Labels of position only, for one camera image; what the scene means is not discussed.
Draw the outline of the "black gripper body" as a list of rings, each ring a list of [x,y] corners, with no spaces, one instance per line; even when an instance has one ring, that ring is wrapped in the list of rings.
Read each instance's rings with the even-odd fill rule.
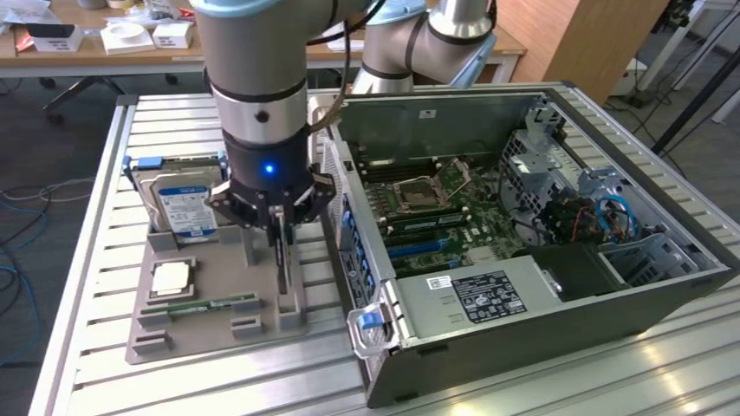
[[[273,144],[239,141],[223,131],[236,193],[257,202],[252,194],[265,194],[268,205],[281,205],[284,192],[300,196],[312,184],[308,161],[308,129]]]

